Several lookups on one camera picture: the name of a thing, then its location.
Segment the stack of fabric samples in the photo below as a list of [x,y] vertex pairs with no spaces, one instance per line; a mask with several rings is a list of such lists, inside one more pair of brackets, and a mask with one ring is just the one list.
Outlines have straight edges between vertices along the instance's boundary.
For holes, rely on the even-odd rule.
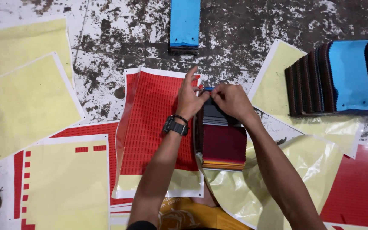
[[241,123],[208,99],[197,113],[195,144],[202,153],[202,168],[242,171],[245,166],[247,132]]
[[201,0],[171,0],[171,55],[197,55]]
[[368,40],[323,44],[285,78],[292,117],[368,115]]

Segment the wristwatch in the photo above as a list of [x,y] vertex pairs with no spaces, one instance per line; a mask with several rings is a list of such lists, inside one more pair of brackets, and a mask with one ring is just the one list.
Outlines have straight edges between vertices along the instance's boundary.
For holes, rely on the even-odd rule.
[[[180,118],[186,123],[186,125],[182,125],[182,124],[175,122],[174,118]],[[179,133],[181,136],[186,136],[188,133],[187,120],[178,115],[169,116],[166,120],[166,123],[164,124],[163,132],[168,133],[170,130]]]

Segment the black beaded bracelet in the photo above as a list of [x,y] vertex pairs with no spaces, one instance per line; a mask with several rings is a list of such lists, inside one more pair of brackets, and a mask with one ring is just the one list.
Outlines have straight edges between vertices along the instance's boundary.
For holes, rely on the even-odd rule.
[[179,118],[179,119],[183,120],[187,124],[187,126],[188,126],[188,121],[186,119],[184,119],[182,116],[177,115],[177,114],[174,114],[173,117]]

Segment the blue fabric swatch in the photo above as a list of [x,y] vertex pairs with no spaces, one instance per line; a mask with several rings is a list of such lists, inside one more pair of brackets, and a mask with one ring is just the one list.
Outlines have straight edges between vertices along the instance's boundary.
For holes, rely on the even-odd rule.
[[198,46],[201,0],[171,0],[170,46]]
[[368,110],[368,75],[364,49],[368,40],[335,41],[329,50],[336,109]]

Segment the person's right hand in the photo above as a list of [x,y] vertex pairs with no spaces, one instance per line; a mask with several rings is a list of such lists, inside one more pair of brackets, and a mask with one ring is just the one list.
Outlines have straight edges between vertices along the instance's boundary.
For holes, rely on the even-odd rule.
[[260,120],[241,85],[219,84],[212,90],[211,97],[222,111],[243,124],[248,119]]

